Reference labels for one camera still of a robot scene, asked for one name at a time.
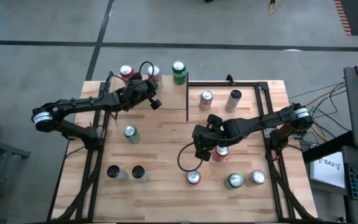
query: wooden table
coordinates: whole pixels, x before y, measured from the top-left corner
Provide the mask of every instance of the wooden table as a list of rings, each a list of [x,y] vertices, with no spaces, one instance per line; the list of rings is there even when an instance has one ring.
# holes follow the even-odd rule
[[[269,85],[273,109],[277,111],[288,106],[284,82],[266,82]],[[85,82],[81,97],[97,96],[99,84],[100,82]],[[128,113],[118,113],[117,121],[110,119],[94,222],[277,221],[261,132],[252,133],[239,144],[231,146],[230,154],[224,161],[204,162],[199,169],[202,180],[196,187],[186,185],[185,173],[177,166],[179,150],[192,142],[191,133],[194,126],[205,125],[210,113],[223,119],[258,116],[255,90],[249,87],[236,88],[242,92],[241,101],[235,112],[227,114],[224,105],[232,88],[208,88],[214,94],[212,107],[209,111],[201,111],[198,108],[200,93],[206,88],[189,87],[189,121],[186,122],[186,85],[174,85],[172,76],[163,76],[163,85],[157,92],[162,102],[158,110],[153,111],[150,103],[145,101]],[[121,86],[122,82],[114,78],[111,89],[115,90]],[[93,112],[78,113],[75,123],[89,126],[93,115]],[[124,137],[124,127],[129,124],[139,129],[139,144],[130,144]],[[298,145],[294,140],[290,140],[290,143]],[[71,142],[67,153],[82,145],[81,141]],[[181,157],[183,167],[192,169],[200,162],[194,153],[193,146],[184,151]],[[292,192],[309,213],[317,216],[301,152],[286,148],[283,156]],[[82,150],[66,159],[52,218],[62,214],[80,190],[85,158],[86,150]],[[122,167],[128,174],[131,174],[134,166],[142,165],[147,170],[150,181],[141,183],[130,175],[128,182],[116,182],[106,173],[107,168],[113,164]],[[230,173],[239,172],[246,175],[254,169],[265,172],[267,180],[263,185],[253,188],[243,185],[236,190],[224,188],[223,179]],[[88,211],[90,192],[89,190],[85,200],[84,214]],[[285,197],[281,190],[280,198],[286,215]]]

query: gray floor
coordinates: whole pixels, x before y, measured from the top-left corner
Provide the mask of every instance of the gray floor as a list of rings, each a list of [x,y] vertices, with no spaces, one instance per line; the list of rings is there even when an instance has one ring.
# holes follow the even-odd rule
[[[94,42],[107,3],[0,0],[0,40]],[[273,17],[268,11],[269,1],[258,0],[116,0],[104,41],[358,47],[358,37],[344,33],[334,1],[286,0]],[[0,140],[32,151],[28,161],[9,164],[0,189],[0,219],[45,220],[67,141],[58,133],[37,132],[31,109],[79,97],[93,49],[0,45]],[[124,63],[137,67],[144,60],[166,74],[173,61],[183,60],[192,80],[221,80],[228,73],[238,80],[285,80],[288,96],[293,96],[341,82],[343,68],[358,65],[358,52],[103,47],[93,80],[104,80],[109,70],[117,73]],[[308,103],[325,91],[291,100]],[[339,112],[333,117],[350,128],[346,95],[335,96],[334,102]],[[321,109],[328,113],[334,108],[325,103]],[[335,135],[344,132],[326,118],[319,121]],[[344,216],[340,195],[313,190],[313,197],[319,217],[333,221]]]

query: white label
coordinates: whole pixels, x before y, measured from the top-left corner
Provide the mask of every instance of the white label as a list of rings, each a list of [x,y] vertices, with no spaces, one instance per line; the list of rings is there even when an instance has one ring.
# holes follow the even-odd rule
[[[300,113],[300,114],[297,114],[297,115],[298,115],[298,118],[303,118],[305,116],[310,116],[308,112]]]
[[[298,109],[298,110],[295,111],[296,114],[304,113],[304,112],[308,112],[308,109],[306,109],[306,108],[301,108],[301,109]]]

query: can top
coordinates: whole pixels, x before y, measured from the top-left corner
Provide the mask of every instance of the can top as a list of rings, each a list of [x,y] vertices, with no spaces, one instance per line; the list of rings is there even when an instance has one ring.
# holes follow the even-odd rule
[[[116,165],[112,165],[107,169],[107,175],[110,178],[116,178],[119,174],[119,167]]]
[[[229,176],[229,183],[234,188],[239,188],[242,185],[244,179],[241,177],[240,174],[230,174]]]
[[[185,64],[182,61],[176,61],[173,63],[173,69],[175,70],[182,70],[185,68]]]
[[[238,90],[231,91],[230,95],[233,99],[236,99],[236,100],[241,98],[241,92]]]
[[[146,171],[144,170],[144,168],[142,166],[135,166],[132,169],[132,175],[136,178],[142,178],[144,176],[144,174],[146,173]]]
[[[221,156],[229,154],[229,148],[216,146],[216,152]]]
[[[188,172],[186,176],[187,181],[191,184],[197,184],[201,180],[201,175],[197,170],[193,172]]]
[[[212,100],[212,98],[214,97],[213,94],[210,92],[210,91],[204,91],[202,94],[201,94],[201,97],[202,99],[204,100]]]
[[[124,135],[130,137],[135,134],[135,127],[129,125],[125,127]]]
[[[252,174],[254,181],[258,184],[263,184],[266,180],[265,174],[261,170],[255,170]]]
[[[147,73],[149,75],[158,75],[160,73],[160,69],[157,66],[154,66],[154,74],[152,74],[153,72],[153,67],[149,66],[149,68],[147,69]]]
[[[132,71],[132,67],[130,65],[123,65],[119,69],[119,73],[121,73],[123,75],[128,75],[131,73],[131,71]]]

